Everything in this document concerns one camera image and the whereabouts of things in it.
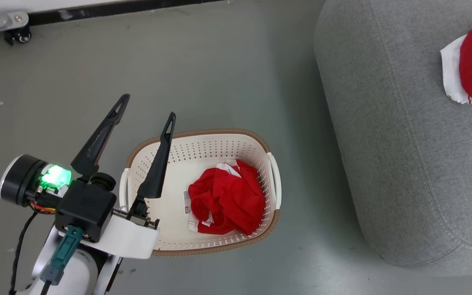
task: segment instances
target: gray ottoman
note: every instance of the gray ottoman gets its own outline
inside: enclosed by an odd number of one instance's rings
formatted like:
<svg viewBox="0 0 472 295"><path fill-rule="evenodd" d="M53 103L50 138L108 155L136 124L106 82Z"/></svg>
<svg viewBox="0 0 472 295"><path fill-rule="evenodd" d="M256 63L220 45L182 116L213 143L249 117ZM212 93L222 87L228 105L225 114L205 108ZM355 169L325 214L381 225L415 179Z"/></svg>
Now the gray ottoman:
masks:
<svg viewBox="0 0 472 295"><path fill-rule="evenodd" d="M472 0L327 0L315 51L363 234L383 260L472 274L472 106L450 101L440 50Z"/></svg>

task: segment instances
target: teal cable connector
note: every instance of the teal cable connector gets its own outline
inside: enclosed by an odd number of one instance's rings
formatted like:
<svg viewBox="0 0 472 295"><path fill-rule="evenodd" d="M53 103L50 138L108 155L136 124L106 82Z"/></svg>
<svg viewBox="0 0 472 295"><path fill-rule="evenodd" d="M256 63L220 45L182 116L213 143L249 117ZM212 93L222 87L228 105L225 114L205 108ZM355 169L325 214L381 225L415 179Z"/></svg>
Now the teal cable connector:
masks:
<svg viewBox="0 0 472 295"><path fill-rule="evenodd" d="M64 274L64 269L74 255L77 246L83 239L83 230L81 228L70 226L61 240L56 251L50 259L50 264L45 267L41 273L43 282L50 281L52 286L57 286Z"/></svg>

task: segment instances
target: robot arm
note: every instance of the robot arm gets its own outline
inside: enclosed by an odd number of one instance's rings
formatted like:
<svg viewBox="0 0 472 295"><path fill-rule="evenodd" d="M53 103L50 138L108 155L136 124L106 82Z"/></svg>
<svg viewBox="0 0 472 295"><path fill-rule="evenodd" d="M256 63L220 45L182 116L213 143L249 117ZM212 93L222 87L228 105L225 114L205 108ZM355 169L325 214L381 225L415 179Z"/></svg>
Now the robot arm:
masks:
<svg viewBox="0 0 472 295"><path fill-rule="evenodd" d="M34 266L34 283L17 294L103 295L122 258L150 257L159 220L150 220L144 199L161 197L176 115L171 112L167 120L160 148L133 206L129 211L115 209L117 197L112 190L116 181L98 172L98 162L129 98L123 95L119 99L73 159L71 166L81 174L79 178L73 180L69 170L30 155L15 158L6 169L0 182L3 200L30 207L35 213L55 215ZM13 282L15 273L10 294L15 293Z"/></svg>

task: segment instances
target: gray floor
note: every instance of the gray floor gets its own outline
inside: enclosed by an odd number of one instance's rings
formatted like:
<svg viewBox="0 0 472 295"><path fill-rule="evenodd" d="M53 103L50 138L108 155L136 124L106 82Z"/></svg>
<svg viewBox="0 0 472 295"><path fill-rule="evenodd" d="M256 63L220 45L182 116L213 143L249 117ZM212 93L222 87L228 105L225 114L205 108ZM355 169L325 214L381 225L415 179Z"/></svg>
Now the gray floor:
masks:
<svg viewBox="0 0 472 295"><path fill-rule="evenodd" d="M260 134L277 157L283 203L263 242L125 260L112 294L472 294L472 277L391 267L362 238L313 56L323 3L230 0L47 25L13 48L0 36L0 176L24 153L68 166L110 106L130 93L104 172L119 179L133 147L157 136L172 110L177 131ZM0 200L0 294L29 215ZM26 235L19 288L30 281L51 222L39 217Z"/></svg>

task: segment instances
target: laundry basket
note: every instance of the laundry basket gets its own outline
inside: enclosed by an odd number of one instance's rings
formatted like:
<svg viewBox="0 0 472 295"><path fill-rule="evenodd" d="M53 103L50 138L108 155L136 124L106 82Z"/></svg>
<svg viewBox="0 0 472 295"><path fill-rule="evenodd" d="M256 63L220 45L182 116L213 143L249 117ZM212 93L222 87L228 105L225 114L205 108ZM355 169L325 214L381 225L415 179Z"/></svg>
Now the laundry basket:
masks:
<svg viewBox="0 0 472 295"><path fill-rule="evenodd" d="M120 205L132 205L139 185L159 148L159 138L139 144L127 160L120 180ZM190 209L186 206L189 185L202 173L226 159L241 159L258 170L265 196L262 222L250 236L238 231L225 235L200 234L187 228ZM279 218L281 180L267 144L243 129L212 129L174 134L161 198L148 201L148 214L159 219L159 240L152 254L187 256L236 249L257 243L273 231Z"/></svg>

